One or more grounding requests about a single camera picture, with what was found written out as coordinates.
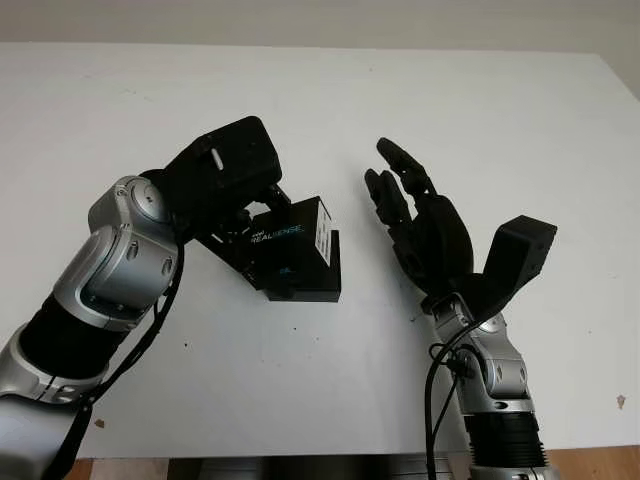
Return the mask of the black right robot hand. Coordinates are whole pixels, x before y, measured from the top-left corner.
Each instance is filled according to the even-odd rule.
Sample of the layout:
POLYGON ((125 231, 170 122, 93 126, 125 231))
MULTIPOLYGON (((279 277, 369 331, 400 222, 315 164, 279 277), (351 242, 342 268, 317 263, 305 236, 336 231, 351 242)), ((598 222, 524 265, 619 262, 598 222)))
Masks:
POLYGON ((424 167, 388 138, 376 144, 389 165, 369 169, 364 180, 376 213, 393 241, 406 275, 427 296, 455 290, 453 281, 473 272, 469 233, 453 203, 437 192, 424 167))

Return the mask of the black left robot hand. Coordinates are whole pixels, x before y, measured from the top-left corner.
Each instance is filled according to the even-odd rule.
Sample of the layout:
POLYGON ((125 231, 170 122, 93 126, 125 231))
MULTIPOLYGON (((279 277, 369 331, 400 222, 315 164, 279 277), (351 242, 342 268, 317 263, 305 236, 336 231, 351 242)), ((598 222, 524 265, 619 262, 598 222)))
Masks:
POLYGON ((247 207, 253 202, 266 205, 270 213, 280 217, 291 207, 287 194, 277 184, 270 185, 241 208, 218 216, 213 225, 198 233, 195 239, 240 273, 256 290, 264 290, 266 276, 258 272, 257 255, 251 242, 254 224, 247 207))

